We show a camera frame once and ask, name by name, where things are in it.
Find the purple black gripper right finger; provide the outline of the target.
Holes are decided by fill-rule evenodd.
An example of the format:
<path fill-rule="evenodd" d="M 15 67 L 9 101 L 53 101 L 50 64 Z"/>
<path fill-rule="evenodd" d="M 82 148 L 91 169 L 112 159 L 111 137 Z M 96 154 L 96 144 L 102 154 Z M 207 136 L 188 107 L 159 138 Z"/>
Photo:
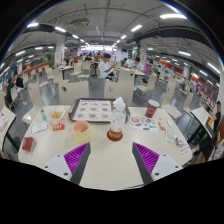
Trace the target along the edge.
<path fill-rule="evenodd" d="M 159 155 L 153 150 L 138 143 L 133 144 L 132 153 L 135 157 L 144 185 L 182 169 L 182 166 L 169 155 Z"/>

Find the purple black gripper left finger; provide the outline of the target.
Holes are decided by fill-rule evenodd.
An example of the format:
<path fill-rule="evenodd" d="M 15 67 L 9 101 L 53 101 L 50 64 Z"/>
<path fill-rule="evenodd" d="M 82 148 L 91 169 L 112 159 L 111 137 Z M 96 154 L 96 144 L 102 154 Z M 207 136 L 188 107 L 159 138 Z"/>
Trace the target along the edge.
<path fill-rule="evenodd" d="M 56 154 L 43 169 L 79 185 L 90 153 L 90 144 L 85 143 L 65 155 Z"/>

